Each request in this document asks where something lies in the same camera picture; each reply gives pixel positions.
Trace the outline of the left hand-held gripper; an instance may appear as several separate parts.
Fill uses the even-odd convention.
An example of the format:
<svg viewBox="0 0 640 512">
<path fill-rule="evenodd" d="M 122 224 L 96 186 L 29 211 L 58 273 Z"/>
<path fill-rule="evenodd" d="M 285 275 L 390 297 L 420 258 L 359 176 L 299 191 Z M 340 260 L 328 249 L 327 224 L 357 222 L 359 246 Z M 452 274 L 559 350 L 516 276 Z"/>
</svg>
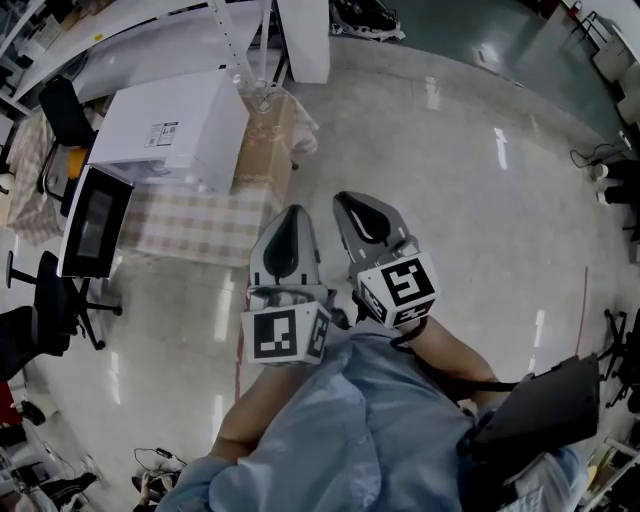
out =
<svg viewBox="0 0 640 512">
<path fill-rule="evenodd" d="M 248 306 L 241 314 L 250 363 L 322 361 L 333 292 L 320 281 L 319 263 L 312 221 L 300 205 L 283 210 L 258 237 L 250 254 Z"/>
</svg>

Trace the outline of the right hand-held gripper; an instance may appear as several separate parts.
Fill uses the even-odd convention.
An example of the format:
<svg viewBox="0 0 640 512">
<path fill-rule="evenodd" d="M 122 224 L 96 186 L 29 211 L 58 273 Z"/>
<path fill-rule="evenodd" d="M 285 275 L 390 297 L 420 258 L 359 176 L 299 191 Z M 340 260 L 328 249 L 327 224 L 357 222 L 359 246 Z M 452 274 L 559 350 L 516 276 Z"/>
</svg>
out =
<svg viewBox="0 0 640 512">
<path fill-rule="evenodd" d="M 342 191 L 333 198 L 333 214 L 358 307 L 387 328 L 426 317 L 440 288 L 431 257 L 400 212 L 373 196 Z"/>
</svg>

